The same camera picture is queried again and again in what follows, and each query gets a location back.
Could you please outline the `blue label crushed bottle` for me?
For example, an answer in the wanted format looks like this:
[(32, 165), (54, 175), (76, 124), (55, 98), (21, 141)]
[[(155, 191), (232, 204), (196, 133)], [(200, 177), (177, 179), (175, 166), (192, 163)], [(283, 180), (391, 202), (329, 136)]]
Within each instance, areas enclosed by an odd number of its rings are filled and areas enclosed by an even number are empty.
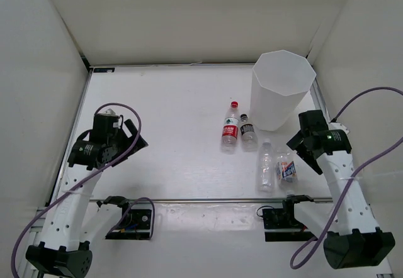
[(277, 148), (275, 173), (280, 189), (287, 196), (295, 195), (298, 187), (297, 171), (293, 154), (287, 147)]

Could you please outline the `clear unlabeled plastic bottle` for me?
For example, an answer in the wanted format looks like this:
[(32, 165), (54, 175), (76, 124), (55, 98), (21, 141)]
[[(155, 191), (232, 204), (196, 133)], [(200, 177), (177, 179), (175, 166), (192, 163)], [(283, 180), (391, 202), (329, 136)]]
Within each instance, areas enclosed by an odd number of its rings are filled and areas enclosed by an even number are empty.
[(257, 180), (258, 190), (271, 192), (274, 188), (273, 145), (265, 139), (258, 152)]

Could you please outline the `black label plastic bottle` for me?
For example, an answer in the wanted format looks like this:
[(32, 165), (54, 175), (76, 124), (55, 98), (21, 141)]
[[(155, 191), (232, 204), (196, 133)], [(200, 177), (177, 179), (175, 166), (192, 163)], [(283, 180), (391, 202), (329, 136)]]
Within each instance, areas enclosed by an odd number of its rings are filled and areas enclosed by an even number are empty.
[(240, 115), (239, 130), (241, 132), (243, 149), (247, 152), (256, 151), (258, 148), (258, 138), (247, 114)]

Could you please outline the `red label plastic bottle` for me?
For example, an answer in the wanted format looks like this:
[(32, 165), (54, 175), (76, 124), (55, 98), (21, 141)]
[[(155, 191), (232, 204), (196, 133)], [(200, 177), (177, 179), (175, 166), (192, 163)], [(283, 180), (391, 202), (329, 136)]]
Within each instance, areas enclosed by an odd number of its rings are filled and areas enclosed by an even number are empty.
[(238, 102), (232, 101), (225, 115), (221, 136), (221, 147), (225, 153), (234, 153), (236, 149), (240, 120), (238, 106)]

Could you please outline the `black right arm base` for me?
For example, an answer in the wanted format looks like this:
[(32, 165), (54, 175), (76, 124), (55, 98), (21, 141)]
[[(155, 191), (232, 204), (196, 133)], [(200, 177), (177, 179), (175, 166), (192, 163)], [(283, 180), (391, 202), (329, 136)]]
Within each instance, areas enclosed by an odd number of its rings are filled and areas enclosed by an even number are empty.
[(283, 208), (262, 206), (256, 215), (263, 220), (265, 242), (306, 242), (314, 236)]

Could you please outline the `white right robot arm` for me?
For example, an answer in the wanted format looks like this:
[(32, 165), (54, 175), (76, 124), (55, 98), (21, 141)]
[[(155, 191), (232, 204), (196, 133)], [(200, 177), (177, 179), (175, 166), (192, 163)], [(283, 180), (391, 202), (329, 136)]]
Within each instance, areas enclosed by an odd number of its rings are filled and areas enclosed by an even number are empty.
[(313, 234), (292, 255), (290, 267), (301, 268), (319, 247), (333, 269), (378, 266), (394, 248), (395, 238), (382, 231), (366, 202), (346, 132), (329, 127), (320, 110), (300, 113), (298, 119), (300, 129), (287, 145), (324, 175), (334, 206), (326, 215), (311, 198), (298, 196), (283, 211), (286, 225), (296, 228), (302, 223)]

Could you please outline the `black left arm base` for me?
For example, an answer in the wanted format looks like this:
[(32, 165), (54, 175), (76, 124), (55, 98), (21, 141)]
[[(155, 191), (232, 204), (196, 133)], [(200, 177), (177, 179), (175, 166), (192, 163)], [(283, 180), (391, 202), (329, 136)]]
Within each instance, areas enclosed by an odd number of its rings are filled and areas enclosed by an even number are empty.
[(156, 217), (155, 204), (146, 197), (120, 203), (122, 219), (106, 235), (107, 240), (151, 240)]

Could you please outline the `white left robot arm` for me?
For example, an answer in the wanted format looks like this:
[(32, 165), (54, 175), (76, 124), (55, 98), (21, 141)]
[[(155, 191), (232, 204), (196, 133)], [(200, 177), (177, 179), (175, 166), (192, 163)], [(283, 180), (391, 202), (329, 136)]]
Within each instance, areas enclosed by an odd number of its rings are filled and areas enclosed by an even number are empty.
[(132, 204), (123, 196), (98, 201), (98, 214), (83, 223), (101, 169), (115, 167), (148, 146), (137, 133), (132, 120), (109, 109), (96, 114), (93, 127), (78, 136), (67, 160), (69, 167), (62, 178), (50, 225), (39, 244), (30, 245), (26, 251), (27, 261), (39, 272), (85, 277), (96, 240), (150, 227), (152, 211), (148, 210), (148, 219), (143, 223), (142, 216), (132, 211)]

